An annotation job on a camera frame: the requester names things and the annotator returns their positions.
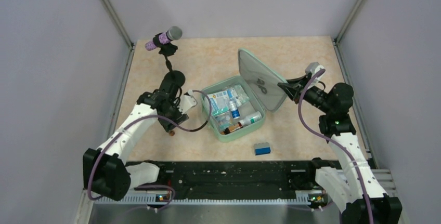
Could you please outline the blue cotton ball bag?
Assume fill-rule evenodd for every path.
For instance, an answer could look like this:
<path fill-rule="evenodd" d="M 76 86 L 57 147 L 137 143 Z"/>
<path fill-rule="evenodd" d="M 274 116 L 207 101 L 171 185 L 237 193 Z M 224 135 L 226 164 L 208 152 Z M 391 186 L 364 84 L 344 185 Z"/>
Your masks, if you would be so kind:
<path fill-rule="evenodd" d="M 233 101 L 237 108 L 247 103 L 250 98 L 240 84 L 227 87 L 224 90 L 208 94 L 208 99 L 203 98 L 204 106 L 211 115 L 217 116 L 230 111 L 230 102 Z"/>

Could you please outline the clear teal zip bag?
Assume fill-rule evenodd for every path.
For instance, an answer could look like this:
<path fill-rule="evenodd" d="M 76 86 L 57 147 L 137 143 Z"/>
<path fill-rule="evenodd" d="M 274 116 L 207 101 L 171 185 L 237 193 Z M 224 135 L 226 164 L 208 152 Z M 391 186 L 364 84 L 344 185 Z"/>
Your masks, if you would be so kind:
<path fill-rule="evenodd" d="M 227 127 L 233 124 L 233 118 L 230 114 L 230 112 L 224 112 L 222 114 L 219 114 L 215 116 L 215 120 L 217 122 L 217 126 L 220 131 L 223 131 Z"/>

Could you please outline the green plastic medicine box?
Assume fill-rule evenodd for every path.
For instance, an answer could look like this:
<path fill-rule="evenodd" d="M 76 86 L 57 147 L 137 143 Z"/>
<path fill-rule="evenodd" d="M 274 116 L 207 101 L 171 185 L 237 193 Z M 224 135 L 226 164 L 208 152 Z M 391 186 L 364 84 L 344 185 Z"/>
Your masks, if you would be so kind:
<path fill-rule="evenodd" d="M 244 119 L 247 115 L 250 115 L 256 111 L 261 112 L 262 114 L 262 118 L 257 121 L 256 123 L 253 123 L 251 125 L 248 126 L 244 126 L 242 129 L 235 131 L 231 134 L 228 135 L 223 135 L 223 131 L 220 131 L 218 126 L 217 126 L 217 122 L 215 120 L 215 117 L 211 115 L 210 117 L 210 121 L 209 121 L 209 125 L 211 126 L 211 128 L 213 129 L 215 135 L 217 136 L 218 140 L 221 142 L 231 142 L 234 141 L 236 139 L 239 139 L 245 135 L 248 135 L 256 130 L 258 130 L 259 128 L 261 128 L 263 126 L 263 124 L 265 123 L 265 118 L 266 118 L 266 113 L 267 113 L 267 109 L 260 103 L 260 101 L 256 98 L 256 96 L 254 95 L 252 89 L 248 86 L 248 84 L 245 82 L 245 80 L 242 78 L 242 76 L 233 76 L 231 78 L 228 78 L 226 80 L 223 80 L 221 82 L 218 82 L 216 84 L 213 84 L 211 86 L 208 86 L 206 88 L 203 89 L 203 92 L 205 94 L 207 94 L 207 96 L 202 96 L 201 98 L 206 98 L 208 99 L 208 94 L 212 94 L 221 90 L 226 89 L 227 87 L 236 85 L 236 84 L 240 84 L 243 89 L 245 90 L 245 92 L 248 94 L 250 100 L 243 104 L 241 107 L 239 107 L 239 112 L 240 112 L 240 118 L 237 120 L 233 119 L 233 124 L 238 123 L 240 120 Z M 206 107 L 204 106 L 203 103 L 203 113 L 204 114 L 211 114 L 211 106 L 209 111 L 207 111 Z"/>

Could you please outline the brown medicine bottle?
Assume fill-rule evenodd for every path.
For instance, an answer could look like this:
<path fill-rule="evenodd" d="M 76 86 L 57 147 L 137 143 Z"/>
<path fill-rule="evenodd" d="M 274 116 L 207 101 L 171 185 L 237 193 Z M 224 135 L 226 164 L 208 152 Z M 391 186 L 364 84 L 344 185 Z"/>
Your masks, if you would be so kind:
<path fill-rule="evenodd" d="M 242 128 L 243 128 L 243 125 L 241 123 L 233 124 L 233 125 L 231 125 L 231 126 L 229 126 L 229 127 L 224 129 L 223 135 L 231 134 L 231 133 L 233 133 L 235 131 L 238 131 L 238 130 L 240 130 Z"/>

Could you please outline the translucent box lid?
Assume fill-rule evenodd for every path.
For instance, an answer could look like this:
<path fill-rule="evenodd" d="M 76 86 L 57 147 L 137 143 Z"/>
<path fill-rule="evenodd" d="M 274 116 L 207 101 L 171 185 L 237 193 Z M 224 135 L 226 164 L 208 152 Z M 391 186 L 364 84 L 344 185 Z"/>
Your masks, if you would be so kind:
<path fill-rule="evenodd" d="M 279 84 L 287 80 L 244 48 L 238 49 L 238 67 L 260 103 L 268 111 L 276 112 L 287 97 Z"/>

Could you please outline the white blue small bottle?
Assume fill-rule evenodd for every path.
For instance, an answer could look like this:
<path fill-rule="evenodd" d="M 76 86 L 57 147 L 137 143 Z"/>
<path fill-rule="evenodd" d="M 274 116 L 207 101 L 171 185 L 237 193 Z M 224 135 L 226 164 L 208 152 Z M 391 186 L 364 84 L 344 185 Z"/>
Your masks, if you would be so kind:
<path fill-rule="evenodd" d="M 234 100 L 230 100 L 229 101 L 229 109 L 231 112 L 231 116 L 234 120 L 237 120 L 240 118 L 240 112 L 239 109 L 237 107 L 237 104 Z"/>

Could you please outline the white teal small bottle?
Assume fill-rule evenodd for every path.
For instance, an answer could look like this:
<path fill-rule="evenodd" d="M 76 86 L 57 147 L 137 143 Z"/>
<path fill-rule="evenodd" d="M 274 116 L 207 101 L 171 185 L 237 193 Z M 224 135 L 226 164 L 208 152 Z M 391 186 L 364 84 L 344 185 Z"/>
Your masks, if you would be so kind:
<path fill-rule="evenodd" d="M 256 123 L 257 121 L 259 121 L 262 118 L 262 114 L 259 111 L 256 111 L 250 115 L 247 115 L 244 119 L 239 121 L 239 124 L 241 126 L 248 126 L 251 125 L 253 123 Z"/>

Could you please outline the black handled scissors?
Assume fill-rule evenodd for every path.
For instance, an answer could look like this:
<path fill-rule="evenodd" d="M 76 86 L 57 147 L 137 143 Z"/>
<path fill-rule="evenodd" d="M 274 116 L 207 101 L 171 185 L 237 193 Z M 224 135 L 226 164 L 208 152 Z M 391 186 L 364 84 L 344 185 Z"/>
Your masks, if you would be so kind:
<path fill-rule="evenodd" d="M 257 83 L 258 88 L 261 90 L 262 94 L 264 94 L 264 95 L 267 94 L 267 89 L 265 87 L 265 81 L 259 78 L 256 81 L 256 83 Z"/>

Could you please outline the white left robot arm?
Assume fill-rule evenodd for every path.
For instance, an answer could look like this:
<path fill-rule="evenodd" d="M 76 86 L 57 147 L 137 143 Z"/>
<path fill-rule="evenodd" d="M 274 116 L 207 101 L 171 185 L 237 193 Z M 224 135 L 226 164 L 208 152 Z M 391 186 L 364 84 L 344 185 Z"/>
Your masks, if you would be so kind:
<path fill-rule="evenodd" d="M 144 133 L 156 122 L 170 133 L 188 119 L 186 112 L 197 102 L 192 95 L 183 93 L 185 80 L 181 71 L 166 73 L 158 89 L 138 97 L 127 119 L 108 140 L 85 151 L 83 182 L 90 200 L 124 198 L 135 182 L 126 162 Z"/>

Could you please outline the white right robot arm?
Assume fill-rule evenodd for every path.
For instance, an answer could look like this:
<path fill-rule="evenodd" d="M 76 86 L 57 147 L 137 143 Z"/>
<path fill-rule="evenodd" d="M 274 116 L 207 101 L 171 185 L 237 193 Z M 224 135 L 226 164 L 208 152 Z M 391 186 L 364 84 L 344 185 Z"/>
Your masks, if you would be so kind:
<path fill-rule="evenodd" d="M 313 85 L 323 73 L 309 73 L 278 83 L 278 87 L 298 105 L 302 125 L 327 141 L 345 175 L 342 179 L 336 168 L 315 161 L 313 169 L 305 174 L 306 184 L 312 189 L 325 189 L 340 211 L 341 223 L 399 223 L 403 206 L 398 197 L 389 196 L 378 182 L 361 150 L 349 116 L 349 109 L 353 106 L 352 86 L 337 83 L 325 92 Z M 302 116 L 304 101 L 324 113 L 319 117 L 319 131 L 305 123 Z"/>

